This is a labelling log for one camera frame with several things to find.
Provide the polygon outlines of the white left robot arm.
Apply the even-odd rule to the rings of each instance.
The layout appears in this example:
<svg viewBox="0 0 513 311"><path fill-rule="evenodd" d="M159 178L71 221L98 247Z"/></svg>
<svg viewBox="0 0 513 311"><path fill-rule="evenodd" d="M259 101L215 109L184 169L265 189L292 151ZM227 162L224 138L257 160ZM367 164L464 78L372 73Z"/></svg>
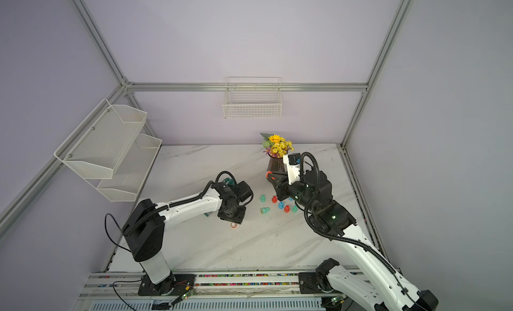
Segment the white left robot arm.
<svg viewBox="0 0 513 311"><path fill-rule="evenodd" d="M162 252L165 231L206 213L216 213L222 221L241 225L253 199L254 192L247 182L238 182L231 172L222 171L196 195L170 202L140 201L120 233L127 251L152 285L173 283L175 277Z"/></svg>

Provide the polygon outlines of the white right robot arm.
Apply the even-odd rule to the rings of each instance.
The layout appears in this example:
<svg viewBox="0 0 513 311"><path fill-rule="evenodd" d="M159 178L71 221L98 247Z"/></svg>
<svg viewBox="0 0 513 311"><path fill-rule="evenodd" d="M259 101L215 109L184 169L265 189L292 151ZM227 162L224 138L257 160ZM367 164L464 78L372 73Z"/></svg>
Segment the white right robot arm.
<svg viewBox="0 0 513 311"><path fill-rule="evenodd" d="M267 172L279 200L291 198L302 207L311 230L341 248L367 277L359 279L333 258L316 269L320 290L345 294L365 310L435 310L439 301L420 290L378 251L353 215L332 195L333 185L309 153L287 155L286 172Z"/></svg>

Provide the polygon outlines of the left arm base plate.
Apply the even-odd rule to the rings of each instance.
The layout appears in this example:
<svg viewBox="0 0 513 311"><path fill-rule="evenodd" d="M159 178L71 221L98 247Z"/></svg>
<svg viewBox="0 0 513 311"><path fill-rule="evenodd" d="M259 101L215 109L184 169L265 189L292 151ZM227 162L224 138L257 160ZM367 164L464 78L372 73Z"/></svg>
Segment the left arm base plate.
<svg viewBox="0 0 513 311"><path fill-rule="evenodd" d="M195 274L173 274L154 284L147 274L141 277L138 296L182 296L195 285Z"/></svg>

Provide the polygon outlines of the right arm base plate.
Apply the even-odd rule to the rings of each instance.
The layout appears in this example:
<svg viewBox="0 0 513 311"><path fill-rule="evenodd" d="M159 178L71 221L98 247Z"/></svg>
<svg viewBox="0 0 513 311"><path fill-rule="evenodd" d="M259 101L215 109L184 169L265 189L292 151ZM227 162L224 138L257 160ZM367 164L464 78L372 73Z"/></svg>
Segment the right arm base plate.
<svg viewBox="0 0 513 311"><path fill-rule="evenodd" d="M299 290L302 294L320 294L331 293L331 287L327 276L319 272L300 272L298 273Z"/></svg>

